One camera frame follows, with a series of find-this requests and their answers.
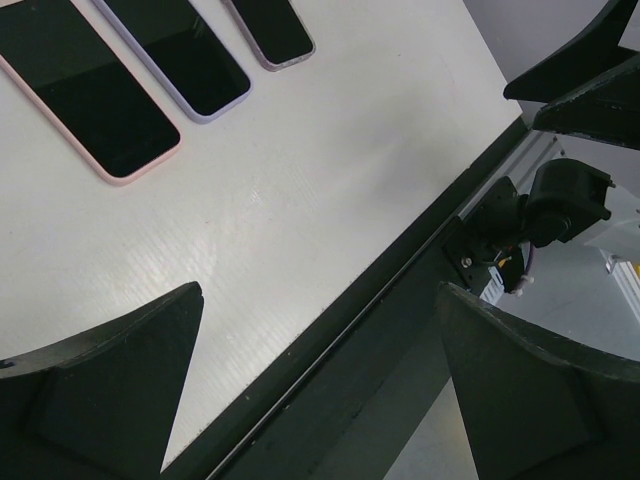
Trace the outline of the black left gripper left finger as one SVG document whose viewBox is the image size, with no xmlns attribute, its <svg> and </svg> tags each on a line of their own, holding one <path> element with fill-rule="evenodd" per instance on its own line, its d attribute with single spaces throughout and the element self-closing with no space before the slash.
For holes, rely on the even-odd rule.
<svg viewBox="0 0 640 480">
<path fill-rule="evenodd" d="M 2 478 L 159 478 L 203 309 L 190 282 L 2 360 Z"/>
</svg>

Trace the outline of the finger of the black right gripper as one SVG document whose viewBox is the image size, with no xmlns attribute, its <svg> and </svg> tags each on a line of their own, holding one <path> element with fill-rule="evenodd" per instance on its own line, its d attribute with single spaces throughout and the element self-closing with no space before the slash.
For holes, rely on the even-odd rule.
<svg viewBox="0 0 640 480">
<path fill-rule="evenodd" d="M 575 37 L 510 81 L 507 99 L 549 103 L 636 55 L 620 39 L 637 0 L 609 0 Z"/>
<path fill-rule="evenodd" d="M 639 56 L 596 76 L 538 111 L 533 128 L 639 148 Z"/>
</svg>

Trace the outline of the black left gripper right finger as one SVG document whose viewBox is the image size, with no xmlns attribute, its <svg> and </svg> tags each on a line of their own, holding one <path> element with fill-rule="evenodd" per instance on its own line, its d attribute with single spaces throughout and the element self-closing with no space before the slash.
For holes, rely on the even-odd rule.
<svg viewBox="0 0 640 480">
<path fill-rule="evenodd" d="M 451 283 L 436 315 L 479 478 L 638 478 L 638 362 Z"/>
</svg>

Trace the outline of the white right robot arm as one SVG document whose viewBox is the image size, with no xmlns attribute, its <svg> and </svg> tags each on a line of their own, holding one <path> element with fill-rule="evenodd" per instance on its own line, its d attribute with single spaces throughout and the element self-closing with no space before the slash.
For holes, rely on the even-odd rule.
<svg viewBox="0 0 640 480">
<path fill-rule="evenodd" d="M 636 150 L 639 55 L 620 46 L 637 4 L 609 1 L 573 39 L 510 81 L 507 99 L 542 103 L 539 131 Z M 529 192 L 499 178 L 443 246 L 465 287 L 479 293 L 496 269 L 504 292 L 530 280 L 535 251 L 576 240 L 624 260 L 639 259 L 639 200 L 610 174 L 571 158 L 542 164 Z"/>
</svg>

